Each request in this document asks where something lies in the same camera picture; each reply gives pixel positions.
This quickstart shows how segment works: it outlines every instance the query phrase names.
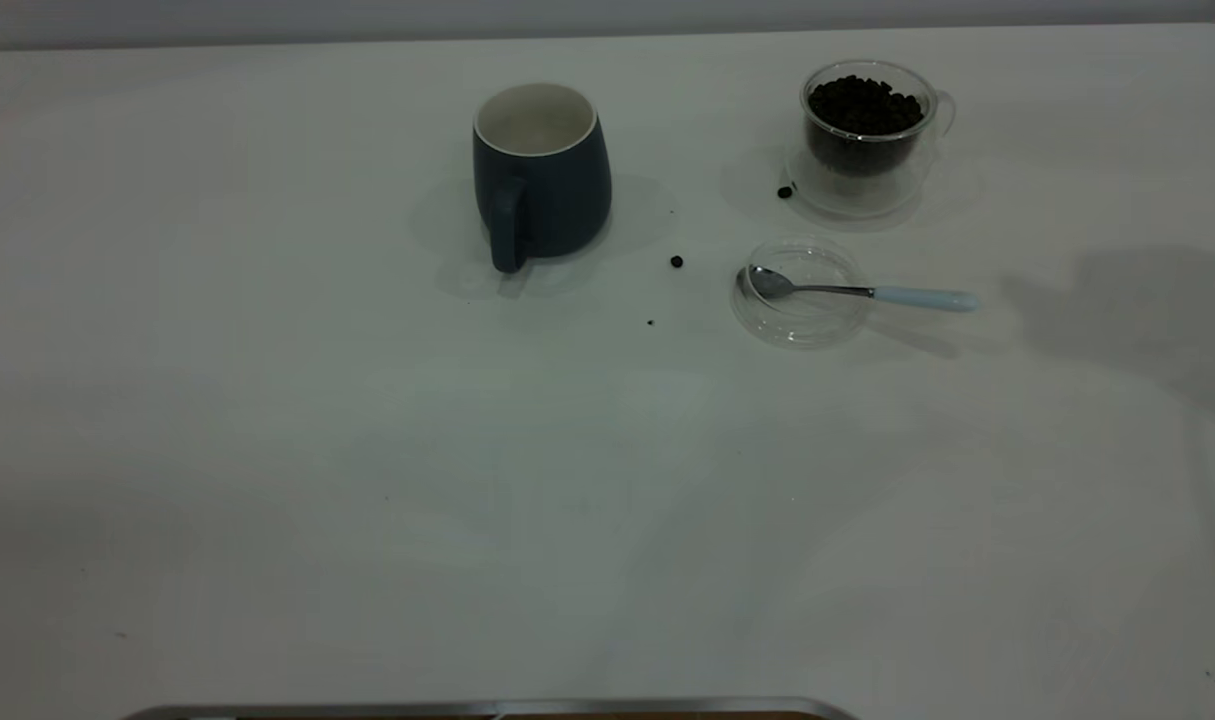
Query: glass cup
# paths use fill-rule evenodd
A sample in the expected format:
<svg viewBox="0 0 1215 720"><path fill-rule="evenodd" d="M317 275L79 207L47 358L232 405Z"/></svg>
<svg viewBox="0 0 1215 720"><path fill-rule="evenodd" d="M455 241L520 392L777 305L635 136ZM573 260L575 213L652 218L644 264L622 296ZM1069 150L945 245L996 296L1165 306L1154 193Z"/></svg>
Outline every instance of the glass cup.
<svg viewBox="0 0 1215 720"><path fill-rule="evenodd" d="M919 101L923 118L892 135L858 135L831 126L812 109L812 91L846 76L887 83L892 92ZM812 205L850 219L891 212L912 199L932 163L936 142L954 124L954 98L908 68L882 59L844 59L812 73L803 83L803 136L787 151L785 169Z"/></svg>

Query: spoon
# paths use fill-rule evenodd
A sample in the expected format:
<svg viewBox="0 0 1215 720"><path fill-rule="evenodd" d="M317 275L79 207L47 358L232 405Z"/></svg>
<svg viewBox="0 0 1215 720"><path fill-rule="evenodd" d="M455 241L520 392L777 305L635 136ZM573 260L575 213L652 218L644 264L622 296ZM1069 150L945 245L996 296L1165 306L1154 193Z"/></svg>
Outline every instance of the spoon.
<svg viewBox="0 0 1215 720"><path fill-rule="evenodd" d="M745 277L745 268L741 268L738 277ZM836 287L836 284L795 284L785 274L775 270L763 268L755 265L748 271L748 282L753 284L758 295L765 300L785 297L796 291L836 291L840 295L855 295L878 300L881 302L895 302L895 305L912 305L914 307L931 307L932 310L949 310L950 313L971 313L981 306L981 301L971 291L959 290L917 290L911 287Z"/></svg>

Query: mug rim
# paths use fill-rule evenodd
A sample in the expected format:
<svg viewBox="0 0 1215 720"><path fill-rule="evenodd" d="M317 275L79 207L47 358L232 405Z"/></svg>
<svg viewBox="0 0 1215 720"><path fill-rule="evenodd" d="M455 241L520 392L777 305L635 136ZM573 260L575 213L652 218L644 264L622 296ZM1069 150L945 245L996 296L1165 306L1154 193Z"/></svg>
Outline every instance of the mug rim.
<svg viewBox="0 0 1215 720"><path fill-rule="evenodd" d="M583 135L581 135L575 141L571 141L563 147L558 147L558 149L555 151L515 152L515 151L505 151L503 149L503 147L496 146L496 143L493 143L491 140L487 138L487 136L484 135L484 131L480 131L480 129L477 127L477 120L480 117L482 117L484 109L487 108L488 102L491 102L492 100L497 100L497 97L505 95L505 92L510 92L512 90L521 90L521 87L558 87L558 90L566 90L571 95L580 97L580 100L583 101L584 104L589 106L589 114L590 114L589 126L584 130ZM480 104L477 106L477 110L474 110L474 137L481 140L484 144L491 147L492 151L497 151L502 155L510 155L512 158L548 158L548 155L558 155L560 154L560 152L571 151L572 147L578 146L581 142L584 142L590 135L594 134L595 129L598 129L598 108L595 108L593 102L584 96L584 92L576 90L576 87L567 87L566 85L561 85L560 83L524 83L522 85L509 86L505 87L505 90L501 90L498 92L492 93L491 97L484 100L484 102L480 102Z"/></svg>
<svg viewBox="0 0 1215 720"><path fill-rule="evenodd" d="M810 96L807 91L807 86L812 84L812 79L818 76L818 74L843 66L882 66L885 68L905 73L908 76L914 78L915 81L922 83L923 87L927 87L927 96L931 98L931 107L927 108L926 113L923 113L923 119L914 123L910 127L903 129L900 132L893 132L891 135L860 135L859 132L850 132L842 127L831 126L830 123L825 123L825 120L819 118L818 114L812 110L812 106L807 102ZM803 112L807 113L807 119L815 123L819 127L823 127L825 131L836 136L846 137L848 140L859 140L861 142L891 142L919 135L928 126L928 124L932 123L933 119L936 119L936 108L940 104L940 96L937 93L936 86L933 86L932 83L927 83L927 78L921 76L921 74L915 73L904 66L889 63L887 59L840 59L837 63L830 63L827 66L823 66L821 68L816 68L812 74L808 74L807 79L804 79L803 87L798 91L798 100L803 104Z"/></svg>

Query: glass dish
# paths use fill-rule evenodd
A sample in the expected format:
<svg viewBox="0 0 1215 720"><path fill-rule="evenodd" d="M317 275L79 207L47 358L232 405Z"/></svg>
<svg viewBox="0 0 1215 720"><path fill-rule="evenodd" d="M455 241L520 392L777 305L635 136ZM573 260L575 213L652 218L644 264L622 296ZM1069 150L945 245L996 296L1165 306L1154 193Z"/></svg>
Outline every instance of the glass dish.
<svg viewBox="0 0 1215 720"><path fill-rule="evenodd" d="M772 345L793 348L827 347L859 331L869 301L827 291L796 291L767 300L747 273L755 266L775 270L795 284L866 287L855 260L836 243L810 234L764 242L731 282L731 310L745 329Z"/></svg>

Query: white table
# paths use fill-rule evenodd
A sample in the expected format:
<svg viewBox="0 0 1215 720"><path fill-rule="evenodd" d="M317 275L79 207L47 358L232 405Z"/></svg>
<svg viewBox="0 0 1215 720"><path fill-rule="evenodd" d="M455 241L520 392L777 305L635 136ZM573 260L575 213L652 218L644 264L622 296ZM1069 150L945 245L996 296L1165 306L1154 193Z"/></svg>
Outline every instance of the white table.
<svg viewBox="0 0 1215 720"><path fill-rule="evenodd" d="M899 227L775 195L849 56L959 103ZM615 219L505 280L541 78ZM987 308L764 345L791 229ZM1215 27L0 53L0 720L683 696L1215 718Z"/></svg>

